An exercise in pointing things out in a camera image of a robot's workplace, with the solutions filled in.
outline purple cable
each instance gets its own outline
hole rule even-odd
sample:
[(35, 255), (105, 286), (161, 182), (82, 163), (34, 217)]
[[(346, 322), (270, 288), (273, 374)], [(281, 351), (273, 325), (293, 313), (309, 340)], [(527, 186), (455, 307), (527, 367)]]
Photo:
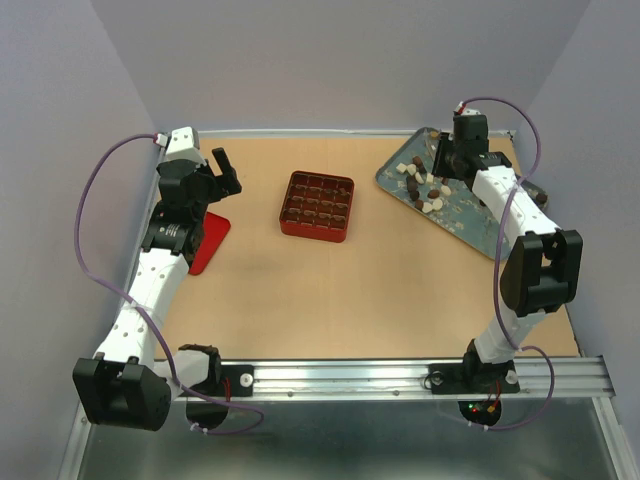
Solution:
[(94, 273), (90, 272), (89, 268), (87, 267), (87, 264), (84, 261), (84, 258), (82, 257), (82, 250), (80, 250), (80, 221), (82, 220), (82, 211), (84, 210), (84, 204), (85, 204), (85, 202), (87, 200), (87, 195), (89, 194), (89, 190), (91, 189), (91, 185), (93, 185), (93, 181), (95, 180), (96, 176), (98, 175), (98, 172), (100, 171), (100, 169), (104, 165), (104, 162), (107, 161), (107, 158), (109, 158), (109, 156), (113, 152), (115, 152), (118, 148), (120, 148), (121, 146), (123, 146), (123, 145), (125, 145), (125, 144), (127, 144), (129, 142), (131, 142), (133, 140), (138, 140), (138, 139), (141, 139), (141, 138), (148, 138), (148, 139), (154, 140), (155, 139), (155, 135), (152, 135), (152, 134), (149, 134), (149, 133), (142, 133), (142, 134), (138, 134), (138, 135), (132, 135), (131, 137), (125, 138), (123, 140), (120, 140), (118, 143), (116, 143), (111, 148), (109, 148), (109, 150), (106, 151), (106, 153), (102, 156), (102, 158), (100, 159), (98, 164), (95, 166), (95, 168), (91, 172), (91, 175), (89, 176), (89, 179), (87, 180), (87, 184), (84, 186), (84, 190), (82, 191), (82, 195), (80, 197), (80, 202), (78, 203), (78, 210), (76, 211), (75, 224), (73, 226), (73, 245), (74, 245), (74, 248), (75, 248), (75, 251), (76, 251), (76, 258), (78, 259), (78, 263), (80, 264), (80, 268), (82, 269), (82, 271), (84, 272), (84, 274), (87, 277), (89, 277), (91, 280), (93, 280), (97, 284), (102, 285), (103, 287), (107, 288), (108, 290), (111, 290), (113, 293), (115, 293), (119, 297), (123, 298), (126, 302), (136, 305), (136, 307), (135, 307), (136, 311), (140, 314), (140, 316), (145, 321), (145, 323), (147, 324), (149, 329), (153, 332), (153, 334), (155, 335), (156, 339), (158, 340), (158, 343), (162, 347), (162, 351), (167, 356), (167, 361), (169, 362), (169, 369), (171, 370), (171, 379), (173, 380), (173, 382), (176, 385), (179, 385), (180, 388), (184, 392), (186, 392), (189, 395), (192, 395), (194, 397), (198, 397), (198, 398), (200, 398), (200, 399), (202, 399), (202, 400), (204, 400), (206, 402), (213, 403), (215, 405), (221, 405), (221, 406), (227, 407), (227, 408), (237, 408), (239, 410), (246, 410), (246, 411), (257, 413), (259, 415), (259, 418), (258, 418), (258, 420), (256, 422), (254, 422), (251, 425), (248, 425), (246, 427), (238, 428), (238, 429), (235, 429), (235, 430), (227, 430), (227, 431), (222, 431), (222, 432), (218, 432), (216, 430), (206, 430), (205, 431), (205, 430), (201, 429), (200, 427), (197, 427), (197, 425), (196, 425), (197, 430), (199, 430), (199, 431), (201, 431), (203, 433), (206, 433), (208, 435), (234, 435), (234, 434), (246, 432), (247, 430), (251, 430), (252, 428), (257, 427), (258, 425), (260, 425), (262, 423), (262, 421), (264, 420), (264, 412), (262, 411), (262, 409), (260, 409), (258, 407), (254, 407), (254, 406), (238, 405), (238, 404), (231, 403), (231, 402), (225, 402), (225, 401), (222, 401), (222, 400), (217, 400), (215, 398), (209, 397), (207, 395), (203, 395), (201, 393), (196, 392), (195, 390), (192, 390), (189, 387), (186, 387), (186, 386), (182, 385), (182, 383), (180, 383), (180, 380), (178, 379), (178, 373), (176, 371), (176, 364), (175, 364), (175, 362), (173, 360), (173, 355), (171, 355), (171, 349), (169, 349), (169, 345), (167, 345), (167, 342), (165, 341), (164, 337), (160, 333), (160, 330), (158, 329), (156, 324), (153, 322), (151, 316), (147, 313), (147, 311), (143, 307), (138, 306), (137, 302), (127, 292), (122, 290), (117, 285), (109, 282), (108, 280), (100, 278), (99, 276), (97, 276)]
[(523, 352), (526, 352), (528, 350), (535, 350), (540, 355), (542, 355), (542, 358), (544, 358), (544, 360), (547, 362), (547, 365), (549, 365), (549, 375), (551, 377), (551, 381), (550, 381), (550, 384), (549, 384), (549, 393), (547, 394), (547, 398), (545, 399), (544, 404), (542, 405), (540, 410), (538, 410), (531, 417), (529, 417), (529, 418), (527, 418), (527, 419), (525, 419), (525, 420), (523, 420), (521, 422), (515, 423), (513, 425), (505, 425), (503, 427), (501, 427), (501, 426), (489, 427), (490, 430), (511, 430), (511, 429), (522, 427), (524, 425), (527, 425), (527, 424), (531, 423), (532, 421), (534, 421), (536, 418), (538, 418), (547, 409), (547, 407), (551, 403), (551, 398), (553, 397), (553, 390), (554, 390), (555, 384), (556, 384), (555, 371), (553, 369), (553, 365), (551, 363), (551, 359), (549, 358), (549, 356), (541, 348), (536, 347), (535, 345), (528, 345), (526, 347), (520, 348), (512, 340), (511, 336), (509, 335), (509, 332), (507, 332), (507, 328), (504, 325), (504, 320), (502, 319), (502, 314), (500, 312), (500, 297), (499, 297), (499, 291), (500, 291), (500, 258), (502, 256), (502, 242), (504, 240), (504, 231), (505, 231), (505, 228), (506, 228), (506, 225), (507, 225), (507, 218), (508, 218), (508, 215), (509, 215), (509, 211), (511, 209), (511, 203), (513, 203), (513, 198), (515, 197), (515, 195), (516, 195), (516, 193), (518, 191), (518, 188), (526, 180), (528, 180), (535, 173), (536, 169), (538, 168), (538, 164), (540, 163), (540, 156), (542, 155), (542, 143), (540, 142), (540, 133), (538, 132), (538, 129), (536, 128), (535, 124), (533, 123), (533, 120), (531, 120), (531, 117), (529, 117), (529, 115), (527, 115), (527, 113), (524, 110), (522, 110), (517, 105), (514, 105), (513, 103), (511, 103), (509, 100), (506, 100), (506, 99), (500, 98), (500, 97), (472, 97), (472, 98), (469, 98), (468, 100), (465, 100), (465, 101), (462, 102), (462, 108), (464, 109), (464, 107), (468, 103), (477, 102), (477, 101), (483, 101), (483, 100), (491, 101), (491, 102), (503, 103), (505, 105), (510, 106), (514, 110), (516, 110), (527, 121), (527, 123), (531, 127), (531, 130), (533, 131), (533, 136), (536, 139), (536, 158), (533, 161), (533, 166), (531, 167), (531, 170), (529, 170), (527, 173), (525, 173), (524, 175), (522, 175), (518, 179), (518, 181), (516, 182), (514, 187), (511, 189), (511, 192), (509, 192), (509, 196), (507, 197), (507, 202), (505, 203), (505, 206), (504, 206), (504, 211), (502, 212), (502, 218), (500, 219), (500, 228), (498, 229), (498, 241), (497, 241), (497, 244), (496, 244), (496, 258), (495, 258), (495, 263), (494, 263), (494, 266), (493, 266), (493, 307), (494, 307), (494, 309), (496, 311), (496, 319), (498, 320), (498, 325), (500, 325), (500, 330), (502, 330), (502, 334), (504, 335), (504, 338), (507, 339), (507, 342), (509, 342), (509, 345), (511, 345), (511, 348), (513, 348), (514, 350), (521, 350)]

